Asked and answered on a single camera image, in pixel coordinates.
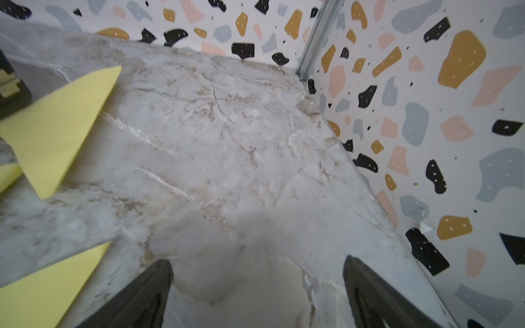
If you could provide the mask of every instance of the black plastic part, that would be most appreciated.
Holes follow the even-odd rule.
[[[13,66],[9,63],[7,58],[4,56],[4,53],[0,50],[0,70],[4,70],[8,75],[14,72]],[[15,113],[16,111],[28,106],[33,101],[33,96],[31,92],[25,85],[25,83],[20,80],[17,84],[19,91],[15,94],[10,95],[7,98],[4,98],[0,94],[0,120],[8,117],[9,115]]]
[[[159,328],[173,282],[168,260],[158,260],[77,328]]]
[[[343,279],[357,328],[441,328],[360,259],[346,257]]]

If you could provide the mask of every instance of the yellow triangular object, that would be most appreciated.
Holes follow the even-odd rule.
[[[0,289],[0,327],[55,328],[111,242],[96,246]]]
[[[22,168],[18,163],[0,166],[0,193],[18,179],[22,173]]]
[[[121,70],[89,73],[0,121],[0,137],[40,199],[64,179]]]

